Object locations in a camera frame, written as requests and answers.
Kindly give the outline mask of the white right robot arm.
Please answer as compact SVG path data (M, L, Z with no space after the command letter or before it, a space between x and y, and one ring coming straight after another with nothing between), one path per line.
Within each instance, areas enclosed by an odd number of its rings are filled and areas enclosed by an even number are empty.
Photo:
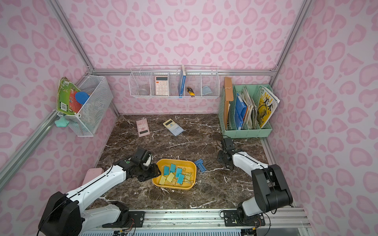
M221 140L218 162L233 170L240 168L252 178L254 196L238 205L236 210L223 210L225 226L253 226L265 224L264 214L292 204L293 197L279 165L268 165L237 149L233 140Z

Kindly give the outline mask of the yellow binder clip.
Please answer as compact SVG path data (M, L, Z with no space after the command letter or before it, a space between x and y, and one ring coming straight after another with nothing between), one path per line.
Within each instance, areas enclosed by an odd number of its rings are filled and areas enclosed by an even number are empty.
M166 176L161 176L160 180L159 180L159 185L165 185L166 183Z
M168 177L166 178L166 182L171 183L171 182L174 181L174 179L175 179L175 175L174 175L174 173L170 173L170 174L168 175Z
M184 175L184 181L187 183L192 182L195 179L194 172L191 169L183 168L181 174Z

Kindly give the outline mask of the teal binder clip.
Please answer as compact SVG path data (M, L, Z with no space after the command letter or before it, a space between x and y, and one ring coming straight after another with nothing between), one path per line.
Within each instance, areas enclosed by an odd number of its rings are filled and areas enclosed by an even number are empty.
M175 177L178 179L179 177L180 177L180 175L182 174L182 169L181 168L177 168L177 170L176 170L176 175L175 175Z
M171 164L170 165L170 172L171 173L175 173L176 172L176 165L175 164Z
M163 175L168 176L170 174L170 167L169 166L164 166L163 167Z
M177 183L183 185L184 183L192 184L190 175L180 174L177 179Z

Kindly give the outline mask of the blue binder clip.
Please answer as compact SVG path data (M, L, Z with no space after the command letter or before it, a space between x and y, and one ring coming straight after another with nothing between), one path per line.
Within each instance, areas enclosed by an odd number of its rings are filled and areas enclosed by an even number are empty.
M197 167L199 168L200 172L202 172L202 173L205 173L207 171L202 163L197 164Z
M196 164L196 166L203 165L203 160L199 159L199 160L195 161L195 164Z

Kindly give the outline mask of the yellow plastic storage box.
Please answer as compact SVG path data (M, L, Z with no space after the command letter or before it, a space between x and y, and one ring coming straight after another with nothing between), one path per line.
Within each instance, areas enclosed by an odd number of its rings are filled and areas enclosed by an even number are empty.
M159 185L159 180L161 178L161 176L164 176L163 175L163 167L164 166L169 166L171 164L175 164L176 165L176 169L177 168L188 168L188 169L191 169L193 172L194 172L194 181L192 184L188 184L188 183L184 183L183 185L181 184L178 184L177 183L177 178L175 177L174 181L171 182L171 183L168 183L166 182L165 185ZM157 165L159 167L159 170L161 171L161 175L157 178L154 178L152 180L153 184L157 187L161 187L161 188L172 188L172 189L179 189L179 190L189 190L191 188L194 187L195 185L195 180L196 180L196 171L197 171L197 167L196 165L191 162L191 161L185 161L185 160L174 160L174 159L161 159L157 162Z

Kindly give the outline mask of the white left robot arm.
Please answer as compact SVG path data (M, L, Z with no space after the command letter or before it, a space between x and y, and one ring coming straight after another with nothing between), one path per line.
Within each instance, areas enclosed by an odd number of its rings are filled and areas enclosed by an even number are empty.
M122 202L113 201L105 207L88 209L101 195L124 181L136 178L145 182L159 177L152 154L143 148L122 158L88 183L63 194L53 194L38 224L38 233L46 236L78 236L97 227L135 229L143 225L143 214L133 216Z

